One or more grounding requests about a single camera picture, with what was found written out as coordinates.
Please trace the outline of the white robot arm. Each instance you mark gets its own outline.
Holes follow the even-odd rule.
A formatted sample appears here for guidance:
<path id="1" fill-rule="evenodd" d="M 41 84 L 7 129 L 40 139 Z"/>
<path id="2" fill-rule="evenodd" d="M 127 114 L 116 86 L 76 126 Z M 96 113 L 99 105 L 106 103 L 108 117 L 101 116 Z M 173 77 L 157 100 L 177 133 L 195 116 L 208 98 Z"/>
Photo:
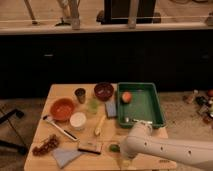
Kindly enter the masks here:
<path id="1" fill-rule="evenodd" d="M 213 171 L 213 142 L 158 138 L 146 121 L 134 124 L 120 142 L 124 159 L 134 159 L 139 153 L 169 159 L 204 171 Z"/>

